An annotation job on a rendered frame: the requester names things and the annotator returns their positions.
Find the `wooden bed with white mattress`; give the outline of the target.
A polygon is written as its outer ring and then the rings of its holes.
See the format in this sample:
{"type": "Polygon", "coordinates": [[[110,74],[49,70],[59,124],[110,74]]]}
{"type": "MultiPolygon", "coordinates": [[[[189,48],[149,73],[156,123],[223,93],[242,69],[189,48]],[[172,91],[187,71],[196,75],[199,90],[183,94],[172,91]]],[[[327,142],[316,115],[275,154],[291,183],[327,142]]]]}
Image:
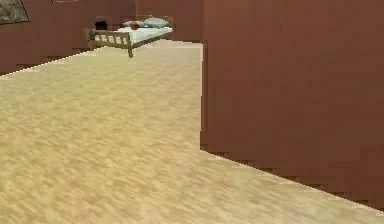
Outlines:
{"type": "MultiPolygon", "coordinates": [[[[144,21],[145,19],[154,16],[137,16],[136,20],[144,21]]],[[[100,47],[114,47],[126,49],[128,56],[133,57],[133,50],[151,42],[160,39],[171,39],[175,31],[173,19],[169,16],[157,17],[165,19],[169,25],[164,28],[139,27],[137,30],[132,30],[131,27],[121,27],[117,30],[96,30],[85,28],[85,35],[88,46],[91,50],[100,47]]]]}

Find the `grey pillow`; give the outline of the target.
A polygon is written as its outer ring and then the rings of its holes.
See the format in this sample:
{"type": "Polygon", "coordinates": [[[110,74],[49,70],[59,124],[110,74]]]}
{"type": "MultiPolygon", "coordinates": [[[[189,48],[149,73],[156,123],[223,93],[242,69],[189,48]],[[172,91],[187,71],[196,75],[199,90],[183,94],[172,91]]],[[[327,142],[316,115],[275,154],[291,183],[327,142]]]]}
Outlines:
{"type": "Polygon", "coordinates": [[[144,24],[151,28],[164,28],[169,25],[169,22],[162,18],[149,17],[144,20],[144,24]]]}

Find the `grey framed wall picture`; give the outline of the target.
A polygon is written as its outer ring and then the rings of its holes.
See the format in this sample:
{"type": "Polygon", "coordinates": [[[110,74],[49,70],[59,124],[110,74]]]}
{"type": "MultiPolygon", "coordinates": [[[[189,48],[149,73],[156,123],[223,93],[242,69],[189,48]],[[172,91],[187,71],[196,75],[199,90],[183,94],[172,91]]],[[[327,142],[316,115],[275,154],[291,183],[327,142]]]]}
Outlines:
{"type": "Polygon", "coordinates": [[[0,25],[28,22],[22,0],[0,0],[0,25]]]}

